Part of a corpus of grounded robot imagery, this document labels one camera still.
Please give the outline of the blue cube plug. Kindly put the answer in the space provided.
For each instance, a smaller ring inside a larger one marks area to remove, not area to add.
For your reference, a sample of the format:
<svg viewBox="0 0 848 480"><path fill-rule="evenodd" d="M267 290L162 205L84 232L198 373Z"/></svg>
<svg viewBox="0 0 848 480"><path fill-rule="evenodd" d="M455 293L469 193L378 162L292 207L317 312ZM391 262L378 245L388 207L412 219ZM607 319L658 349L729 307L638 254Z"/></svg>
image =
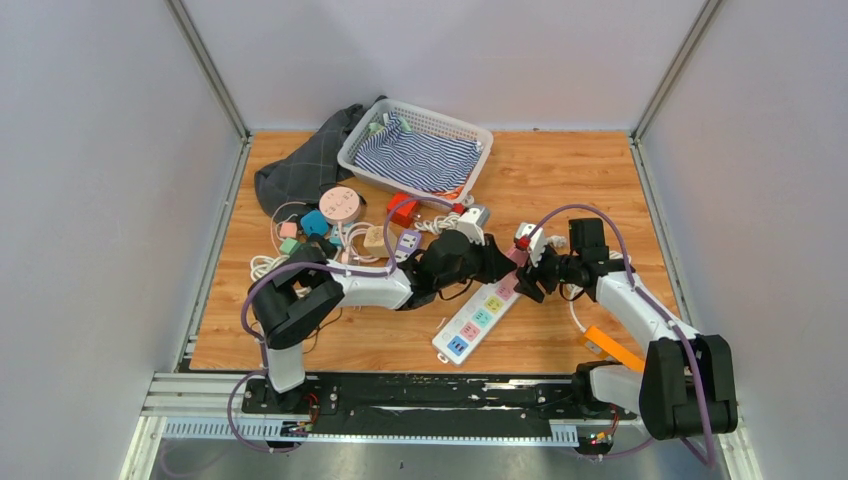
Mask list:
<svg viewBox="0 0 848 480"><path fill-rule="evenodd" d="M330 226L324 215L319 210L312 210L299 219L303 234L307 237L312 235L325 236L330 231Z"/></svg>

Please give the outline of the white long power strip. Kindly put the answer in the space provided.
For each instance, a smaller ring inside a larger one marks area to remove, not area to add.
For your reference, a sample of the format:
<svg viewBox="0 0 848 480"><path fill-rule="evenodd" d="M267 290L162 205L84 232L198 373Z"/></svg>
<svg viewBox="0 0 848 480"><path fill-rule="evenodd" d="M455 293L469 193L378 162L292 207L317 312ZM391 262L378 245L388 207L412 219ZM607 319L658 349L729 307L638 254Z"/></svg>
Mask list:
<svg viewBox="0 0 848 480"><path fill-rule="evenodd" d="M432 339L437 359L461 366L520 298L517 283L509 274L495 284L482 285Z"/></svg>

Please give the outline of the purple power strip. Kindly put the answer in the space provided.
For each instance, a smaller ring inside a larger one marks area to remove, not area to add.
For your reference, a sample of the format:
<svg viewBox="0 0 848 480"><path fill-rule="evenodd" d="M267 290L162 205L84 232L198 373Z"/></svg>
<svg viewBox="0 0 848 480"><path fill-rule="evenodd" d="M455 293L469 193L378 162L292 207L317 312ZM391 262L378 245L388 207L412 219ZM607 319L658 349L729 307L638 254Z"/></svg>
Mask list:
<svg viewBox="0 0 848 480"><path fill-rule="evenodd" d="M394 257L397 263L408 259L419 247L422 240L417 230L404 229L396 243Z"/></svg>

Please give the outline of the dark green dragon cube plug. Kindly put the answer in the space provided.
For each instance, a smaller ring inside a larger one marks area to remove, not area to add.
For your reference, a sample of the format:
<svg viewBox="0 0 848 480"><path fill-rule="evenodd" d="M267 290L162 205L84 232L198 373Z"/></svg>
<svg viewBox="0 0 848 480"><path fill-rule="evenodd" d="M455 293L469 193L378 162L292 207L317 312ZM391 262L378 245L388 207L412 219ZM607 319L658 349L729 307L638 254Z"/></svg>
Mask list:
<svg viewBox="0 0 848 480"><path fill-rule="evenodd" d="M334 259L339 251L339 248L326 237L319 234L310 234L307 238L310 245L318 247L328 259Z"/></svg>

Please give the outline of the beige cube plug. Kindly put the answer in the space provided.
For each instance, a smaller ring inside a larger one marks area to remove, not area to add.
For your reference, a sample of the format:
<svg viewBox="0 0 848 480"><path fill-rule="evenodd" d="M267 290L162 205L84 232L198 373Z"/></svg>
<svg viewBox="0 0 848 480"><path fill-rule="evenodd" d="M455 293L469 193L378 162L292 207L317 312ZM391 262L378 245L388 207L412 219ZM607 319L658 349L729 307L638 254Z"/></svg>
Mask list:
<svg viewBox="0 0 848 480"><path fill-rule="evenodd" d="M365 231L363 247L370 256L375 258L392 257L396 244L397 236L391 229L385 230L383 226L375 225L368 227Z"/></svg>

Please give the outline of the light pink cube plug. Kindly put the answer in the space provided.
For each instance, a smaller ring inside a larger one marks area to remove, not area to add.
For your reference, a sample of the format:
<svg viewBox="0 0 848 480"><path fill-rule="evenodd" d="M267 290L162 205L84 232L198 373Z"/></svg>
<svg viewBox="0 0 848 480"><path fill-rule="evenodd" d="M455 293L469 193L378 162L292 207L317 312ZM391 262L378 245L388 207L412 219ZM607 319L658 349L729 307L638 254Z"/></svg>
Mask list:
<svg viewBox="0 0 848 480"><path fill-rule="evenodd" d="M516 269L524 268L530 259L529 248L522 247L519 245L513 245L507 251L506 255L510 260L515 263Z"/></svg>

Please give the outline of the red cube plug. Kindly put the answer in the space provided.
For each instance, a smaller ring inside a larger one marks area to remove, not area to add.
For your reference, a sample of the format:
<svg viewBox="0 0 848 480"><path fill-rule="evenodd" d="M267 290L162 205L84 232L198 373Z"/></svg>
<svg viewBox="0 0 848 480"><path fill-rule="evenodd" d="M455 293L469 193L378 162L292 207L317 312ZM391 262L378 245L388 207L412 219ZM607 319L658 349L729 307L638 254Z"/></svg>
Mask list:
<svg viewBox="0 0 848 480"><path fill-rule="evenodd" d="M387 205L389 221L395 225L409 229L416 221L420 202L412 196L398 192L395 193Z"/></svg>

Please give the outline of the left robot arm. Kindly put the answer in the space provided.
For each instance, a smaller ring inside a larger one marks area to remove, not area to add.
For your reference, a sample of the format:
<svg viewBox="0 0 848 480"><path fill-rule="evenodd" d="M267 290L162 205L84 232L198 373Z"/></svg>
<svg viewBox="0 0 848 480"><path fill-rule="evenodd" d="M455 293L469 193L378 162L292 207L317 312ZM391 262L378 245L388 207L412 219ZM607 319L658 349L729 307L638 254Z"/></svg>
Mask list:
<svg viewBox="0 0 848 480"><path fill-rule="evenodd" d="M304 246L248 289L241 315L254 316L263 347L268 400L283 413L306 400L303 343L334 310L380 307L418 309L456 284L494 284L517 268L493 235L471 240L447 230L406 260L384 267L343 265L315 246Z"/></svg>

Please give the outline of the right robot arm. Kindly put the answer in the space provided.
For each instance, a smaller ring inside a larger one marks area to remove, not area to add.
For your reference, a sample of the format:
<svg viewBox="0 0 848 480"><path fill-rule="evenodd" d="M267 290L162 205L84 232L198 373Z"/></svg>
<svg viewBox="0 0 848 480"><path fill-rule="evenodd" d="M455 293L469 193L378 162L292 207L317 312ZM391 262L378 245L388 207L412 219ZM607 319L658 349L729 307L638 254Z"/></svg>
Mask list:
<svg viewBox="0 0 848 480"><path fill-rule="evenodd" d="M579 365L570 392L577 413L592 418L613 404L638 415L656 440L736 430L728 342L700 333L662 305L626 257L612 256L601 219L570 221L566 254L557 253L542 229L528 223L519 227L515 244L529 256L516 271L518 293L542 302L574 285L618 320L645 354L637 369L622 360Z"/></svg>

